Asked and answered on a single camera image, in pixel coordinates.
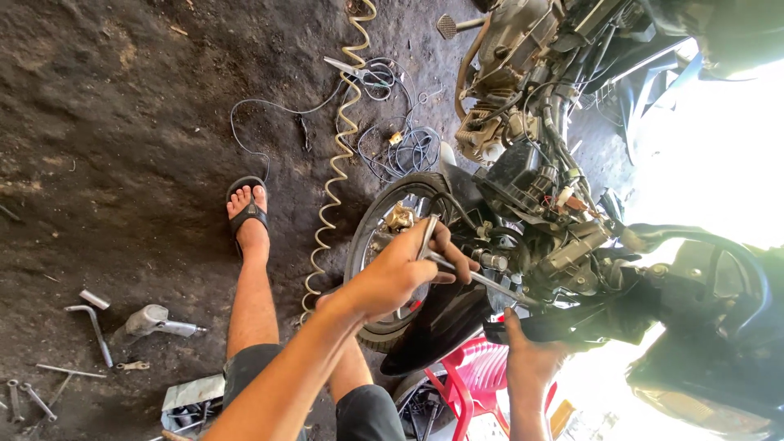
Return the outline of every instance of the rear wheel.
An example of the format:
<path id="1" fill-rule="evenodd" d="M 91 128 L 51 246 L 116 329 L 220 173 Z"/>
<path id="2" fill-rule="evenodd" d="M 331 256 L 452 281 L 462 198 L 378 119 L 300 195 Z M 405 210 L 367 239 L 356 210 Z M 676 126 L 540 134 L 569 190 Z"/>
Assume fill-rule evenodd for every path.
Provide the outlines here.
<path id="1" fill-rule="evenodd" d="M 435 172 L 412 173 L 387 187 L 365 212 L 351 239 L 343 283 L 351 280 L 376 258 L 378 253 L 372 249 L 373 236 L 386 229 L 384 217 L 396 203 L 402 202 L 403 206 L 412 207 L 417 216 L 423 217 L 430 212 L 430 200 L 441 192 L 449 192 L 449 188 L 446 179 Z M 443 203 L 433 212 L 440 213 L 441 219 L 448 222 L 448 212 Z M 419 311 L 417 307 L 429 288 L 427 285 L 420 286 L 414 291 L 409 305 L 376 323 L 365 325 L 359 331 L 359 341 L 374 351 L 388 353 L 416 316 Z"/>

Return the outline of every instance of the foot peg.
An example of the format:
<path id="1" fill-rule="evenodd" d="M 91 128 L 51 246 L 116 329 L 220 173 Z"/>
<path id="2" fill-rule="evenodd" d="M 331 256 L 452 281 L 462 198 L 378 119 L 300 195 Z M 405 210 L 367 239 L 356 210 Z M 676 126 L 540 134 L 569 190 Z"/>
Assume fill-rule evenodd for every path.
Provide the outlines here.
<path id="1" fill-rule="evenodd" d="M 441 34 L 441 37 L 444 40 L 451 40 L 458 34 L 458 32 L 467 31 L 469 29 L 474 29 L 475 27 L 481 27 L 485 24 L 487 17 L 477 18 L 476 20 L 468 20 L 463 21 L 461 23 L 455 23 L 455 20 L 452 19 L 448 14 L 444 14 L 438 18 L 436 22 L 436 29 L 438 33 Z"/>

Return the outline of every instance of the dirt floor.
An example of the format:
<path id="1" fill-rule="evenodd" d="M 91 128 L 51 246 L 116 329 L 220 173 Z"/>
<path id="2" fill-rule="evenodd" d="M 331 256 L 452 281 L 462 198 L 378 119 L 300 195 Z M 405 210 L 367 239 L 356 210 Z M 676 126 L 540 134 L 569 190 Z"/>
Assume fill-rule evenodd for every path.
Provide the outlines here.
<path id="1" fill-rule="evenodd" d="M 247 97 L 299 109 L 322 102 L 336 72 L 321 58 L 343 59 L 340 46 L 361 41 L 347 22 L 357 7 L 351 1 L 359 3 L 5 2 L 0 204 L 21 221 L 0 213 L 0 380 L 30 382 L 46 400 L 65 374 L 36 363 L 109 376 L 75 378 L 56 406 L 60 418 L 41 439 L 154 437 L 169 386 L 221 371 L 240 268 L 223 198 L 236 178 L 265 168 L 234 142 L 229 110 Z M 433 23 L 446 12 L 457 20 L 477 16 L 468 0 L 380 4 L 366 25 L 371 48 L 360 54 L 398 60 L 419 90 L 443 87 L 416 119 L 451 140 L 457 66 L 473 34 L 441 40 Z M 399 98 L 365 99 L 361 110 L 347 113 L 369 126 L 399 115 L 405 108 Z M 320 226 L 316 212 L 327 202 L 322 185 L 335 176 L 327 166 L 337 152 L 335 110 L 328 104 L 306 117 L 311 151 L 303 150 L 292 115 L 253 106 L 238 114 L 242 140 L 271 157 L 269 273 L 283 341 L 301 312 Z M 629 165 L 613 127 L 591 112 L 573 120 L 570 145 L 585 140 L 577 159 L 594 188 L 626 182 Z M 343 164 L 350 180 L 332 187 L 343 205 L 327 215 L 337 229 L 325 235 L 333 250 L 319 257 L 328 270 L 315 283 L 321 288 L 341 280 L 350 237 L 383 188 L 361 162 Z M 113 353 L 116 363 L 144 360 L 149 370 L 107 372 L 86 314 L 63 311 L 80 303 L 84 288 L 111 299 L 99 313 L 105 333 L 150 303 L 209 331 L 190 338 L 154 333 Z M 377 354 L 368 358 L 373 366 L 380 361 Z M 9 401 L 4 392 L 0 401 Z M 40 411 L 22 402 L 28 421 L 37 421 Z M 322 393 L 308 421 L 312 439 L 334 439 L 333 412 Z M 0 438 L 26 439 L 0 414 Z"/>

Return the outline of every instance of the black flip-flop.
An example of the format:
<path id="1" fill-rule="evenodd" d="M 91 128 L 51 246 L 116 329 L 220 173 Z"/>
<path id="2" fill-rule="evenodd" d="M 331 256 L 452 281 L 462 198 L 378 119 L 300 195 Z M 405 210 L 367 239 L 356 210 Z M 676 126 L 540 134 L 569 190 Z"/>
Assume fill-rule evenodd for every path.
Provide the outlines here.
<path id="1" fill-rule="evenodd" d="M 237 190 L 243 188 L 245 185 L 251 188 L 250 203 L 245 206 L 241 212 L 237 213 L 237 216 L 234 216 L 229 220 L 229 226 L 231 227 L 231 237 L 234 238 L 234 243 L 237 244 L 237 252 L 240 254 L 240 257 L 242 257 L 242 248 L 240 247 L 240 243 L 237 242 L 237 230 L 240 229 L 246 220 L 251 218 L 258 219 L 268 231 L 270 230 L 267 227 L 267 213 L 262 210 L 261 207 L 256 205 L 256 199 L 253 196 L 253 188 L 256 185 L 261 185 L 261 187 L 264 189 L 264 197 L 267 198 L 267 202 L 270 201 L 270 194 L 267 192 L 267 186 L 260 177 L 246 176 L 237 179 L 232 185 L 229 186 L 229 189 L 226 192 L 226 203 L 231 202 L 231 195 L 236 195 Z"/>

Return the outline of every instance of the coiled air hose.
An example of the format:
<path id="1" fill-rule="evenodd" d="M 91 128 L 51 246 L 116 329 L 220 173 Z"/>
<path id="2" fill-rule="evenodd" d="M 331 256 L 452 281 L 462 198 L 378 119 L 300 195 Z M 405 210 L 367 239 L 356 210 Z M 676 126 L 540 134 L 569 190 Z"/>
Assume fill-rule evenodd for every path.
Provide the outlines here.
<path id="1" fill-rule="evenodd" d="M 356 67 L 357 69 L 362 69 L 366 65 L 366 63 L 365 60 L 362 59 L 362 57 L 356 55 L 354 51 L 364 49 L 370 46 L 370 37 L 368 37 L 368 32 L 360 25 L 360 23 L 363 21 L 370 21 L 376 18 L 376 6 L 373 5 L 373 3 L 370 2 L 370 0 L 362 0 L 362 2 L 365 3 L 370 8 L 370 14 L 367 16 L 352 16 L 349 17 L 348 20 L 349 22 L 351 22 L 351 24 L 354 25 L 354 27 L 357 28 L 357 30 L 362 34 L 362 36 L 365 37 L 365 41 L 358 46 L 344 46 L 343 48 L 341 48 L 343 53 L 345 53 L 346 55 L 350 56 L 351 58 L 357 61 L 357 64 L 354 65 L 354 67 Z M 310 253 L 310 264 L 313 266 L 313 272 L 311 272 L 305 278 L 305 289 L 307 290 L 307 293 L 305 293 L 305 295 L 302 297 L 302 307 L 305 310 L 305 312 L 303 312 L 302 315 L 299 316 L 300 325 L 303 324 L 305 317 L 313 312 L 313 309 L 308 308 L 306 303 L 308 296 L 311 295 L 318 296 L 321 294 L 321 291 L 314 290 L 313 288 L 310 287 L 310 280 L 313 277 L 325 273 L 325 271 L 321 269 L 321 267 L 319 267 L 318 264 L 316 264 L 316 259 L 315 259 L 316 254 L 318 254 L 319 251 L 331 249 L 331 246 L 324 243 L 318 236 L 321 234 L 322 231 L 334 230 L 336 228 L 334 224 L 331 224 L 328 220 L 326 220 L 326 218 L 324 217 L 324 211 L 328 208 L 341 205 L 340 199 L 338 199 L 337 196 L 335 196 L 332 193 L 332 191 L 329 189 L 329 185 L 332 184 L 333 182 L 339 182 L 348 179 L 348 176 L 341 169 L 338 168 L 338 166 L 336 165 L 336 161 L 338 159 L 348 159 L 354 156 L 354 151 L 343 142 L 343 137 L 352 135 L 359 130 L 359 128 L 357 128 L 357 125 L 353 121 L 348 119 L 348 117 L 346 117 L 343 111 L 345 111 L 348 107 L 350 107 L 351 105 L 359 101 L 359 99 L 362 97 L 362 90 L 347 77 L 345 72 L 340 73 L 340 78 L 351 89 L 353 89 L 356 94 L 354 95 L 353 98 L 351 98 L 350 100 L 348 100 L 346 103 L 344 103 L 338 108 L 338 116 L 349 126 L 349 128 L 342 132 L 338 132 L 335 135 L 335 142 L 336 144 L 338 144 L 338 147 L 340 147 L 342 152 L 339 153 L 338 155 L 332 156 L 329 159 L 329 166 L 332 167 L 333 170 L 335 170 L 335 173 L 337 173 L 338 176 L 333 177 L 332 179 L 327 180 L 324 183 L 324 191 L 327 193 L 329 198 L 332 199 L 332 202 L 324 205 L 318 211 L 318 218 L 321 219 L 321 222 L 324 224 L 324 226 L 316 230 L 316 233 L 314 235 L 314 239 L 316 239 L 318 248 L 313 250 L 313 253 Z"/>

